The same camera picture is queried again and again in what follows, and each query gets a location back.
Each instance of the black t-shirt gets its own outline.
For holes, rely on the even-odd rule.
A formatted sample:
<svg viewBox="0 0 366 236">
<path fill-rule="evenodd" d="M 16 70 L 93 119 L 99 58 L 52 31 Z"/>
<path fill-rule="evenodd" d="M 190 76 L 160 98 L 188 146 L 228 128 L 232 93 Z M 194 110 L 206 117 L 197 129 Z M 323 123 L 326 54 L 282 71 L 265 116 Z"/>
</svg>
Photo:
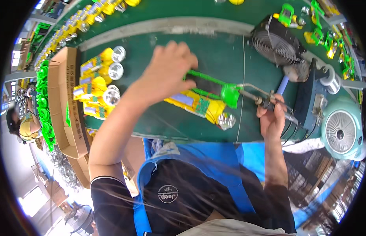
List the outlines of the black t-shirt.
<svg viewBox="0 0 366 236">
<path fill-rule="evenodd" d="M 255 213 L 240 213 L 227 187 L 196 167 L 179 160 L 159 162 L 143 195 L 153 233 L 177 235 L 203 223 L 213 210 L 228 219 L 295 233 L 287 188 L 270 186 L 263 189 L 254 173 L 241 165 L 240 170 L 243 187 Z M 98 177 L 91 183 L 91 196 L 100 236 L 137 235 L 133 198 L 123 183 L 112 177 Z"/>
</svg>

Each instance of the yellow shirt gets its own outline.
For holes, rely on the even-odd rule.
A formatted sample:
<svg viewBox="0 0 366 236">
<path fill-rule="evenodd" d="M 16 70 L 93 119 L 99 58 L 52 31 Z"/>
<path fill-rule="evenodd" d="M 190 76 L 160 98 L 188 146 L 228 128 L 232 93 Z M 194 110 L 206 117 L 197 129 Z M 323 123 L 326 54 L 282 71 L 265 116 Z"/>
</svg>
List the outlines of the yellow shirt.
<svg viewBox="0 0 366 236">
<path fill-rule="evenodd" d="M 37 139 L 39 136 L 39 130 L 35 133 L 31 133 L 30 122 L 33 121 L 31 113 L 27 113 L 24 116 L 24 120 L 20 124 L 19 134 L 24 140 Z"/>
</svg>

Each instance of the green workbench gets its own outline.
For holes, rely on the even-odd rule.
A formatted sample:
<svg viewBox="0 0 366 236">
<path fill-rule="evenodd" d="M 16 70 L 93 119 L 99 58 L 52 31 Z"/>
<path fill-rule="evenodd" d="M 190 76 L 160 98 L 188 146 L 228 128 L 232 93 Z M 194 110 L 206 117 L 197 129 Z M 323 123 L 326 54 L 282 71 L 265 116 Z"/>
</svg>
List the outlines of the green workbench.
<svg viewBox="0 0 366 236">
<path fill-rule="evenodd" d="M 91 1 L 82 0 L 78 9 L 83 8 Z M 295 14 L 301 16 L 300 9 L 307 6 L 302 1 L 247 1 L 242 5 L 235 6 L 229 2 L 216 4 L 213 0 L 143 0 L 137 7 L 128 7 L 123 14 L 115 12 L 108 16 L 104 22 L 96 22 L 90 30 L 83 34 L 79 33 L 76 41 L 68 46 L 77 47 L 82 42 L 100 35 L 106 31 L 118 28 L 131 23 L 146 21 L 155 18 L 176 17 L 176 16 L 200 16 L 215 17 L 227 20 L 244 22 L 250 25 L 257 25 L 266 15 L 280 12 L 283 3 L 288 2 L 295 8 Z M 326 56 L 326 51 L 322 46 L 308 45 L 303 39 L 304 31 L 312 31 L 313 24 L 309 16 L 304 16 L 307 24 L 302 30 L 292 29 L 304 47 L 316 54 L 325 63 L 331 64 L 335 71 L 340 74 L 340 65 L 336 56 L 330 60 Z M 323 32 L 328 26 L 321 22 Z M 62 24 L 60 21 L 55 26 L 58 29 Z M 229 83 L 251 83 L 265 91 L 277 90 L 283 73 L 281 68 L 276 68 L 275 64 L 262 57 L 253 48 L 247 45 L 248 38 L 242 35 L 228 33 L 215 34 L 166 34 L 153 32 L 148 34 L 134 35 L 123 39 L 117 39 L 104 43 L 100 46 L 90 48 L 81 54 L 81 63 L 98 55 L 105 48 L 114 48 L 122 45 L 127 52 L 126 59 L 122 62 L 124 75 L 118 81 L 113 81 L 120 92 L 140 77 L 143 70 L 148 65 L 155 45 L 165 45 L 169 40 L 185 41 L 191 51 L 197 55 L 199 60 L 199 71 Z M 294 107 L 297 94 L 296 83 L 288 83 L 284 92 L 286 103 Z M 334 95 L 328 95 L 331 101 L 339 95 L 348 96 L 348 93 L 341 88 L 341 91 Z M 188 141 L 209 141 L 209 142 L 253 142 L 262 140 L 260 134 L 259 119 L 256 117 L 256 106 L 250 99 L 242 96 L 238 100 L 238 108 L 232 110 L 226 108 L 225 111 L 232 113 L 236 117 L 236 124 L 233 128 L 223 131 L 211 124 L 206 119 L 200 118 L 181 108 L 166 102 L 160 102 L 150 107 L 140 118 L 134 128 L 134 135 Z M 85 117 L 87 128 L 98 129 L 102 120 L 91 116 Z M 294 125 L 283 138 L 287 138 L 294 130 Z M 300 131 L 294 137 L 301 139 L 304 131 Z M 319 137 L 320 134 L 313 134 L 312 137 Z"/>
</svg>

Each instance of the worker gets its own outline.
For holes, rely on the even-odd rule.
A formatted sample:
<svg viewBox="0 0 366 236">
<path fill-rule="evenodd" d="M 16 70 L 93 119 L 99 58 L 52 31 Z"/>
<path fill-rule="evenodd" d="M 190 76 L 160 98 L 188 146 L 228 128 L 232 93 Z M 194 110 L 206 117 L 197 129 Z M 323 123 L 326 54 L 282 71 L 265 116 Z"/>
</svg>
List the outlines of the worker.
<svg viewBox="0 0 366 236">
<path fill-rule="evenodd" d="M 6 115 L 7 127 L 10 134 L 18 136 L 24 144 L 42 136 L 40 121 L 37 116 L 32 115 L 30 112 L 33 110 L 32 102 L 29 99 L 26 102 L 29 112 L 25 114 L 22 120 L 19 118 L 19 112 L 16 106 L 9 108 Z"/>
<path fill-rule="evenodd" d="M 239 164 L 233 144 L 165 144 L 140 168 L 140 194 L 131 197 L 121 158 L 149 106 L 196 84 L 182 78 L 198 60 L 184 43 L 156 46 L 142 76 L 103 122 L 89 157 L 98 233 L 108 235 L 284 235 L 295 233 L 288 173 L 281 149 L 284 111 L 257 109 L 265 141 L 265 183 Z"/>
</svg>

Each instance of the blue handle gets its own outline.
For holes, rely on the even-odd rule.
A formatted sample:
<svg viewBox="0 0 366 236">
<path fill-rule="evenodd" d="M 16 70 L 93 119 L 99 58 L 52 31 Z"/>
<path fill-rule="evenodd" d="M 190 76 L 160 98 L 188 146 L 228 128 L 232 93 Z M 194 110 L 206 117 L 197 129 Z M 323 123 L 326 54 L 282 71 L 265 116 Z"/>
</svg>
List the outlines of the blue handle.
<svg viewBox="0 0 366 236">
<path fill-rule="evenodd" d="M 288 77 L 288 76 L 284 76 L 284 78 L 283 78 L 283 80 L 281 81 L 280 86 L 278 87 L 278 89 L 277 89 L 277 92 L 276 92 L 276 93 L 278 93 L 278 94 L 280 94 L 280 95 L 283 95 L 283 92 L 284 92 L 285 87 L 286 87 L 286 85 L 288 84 L 288 82 L 289 82 L 289 77 Z"/>
</svg>

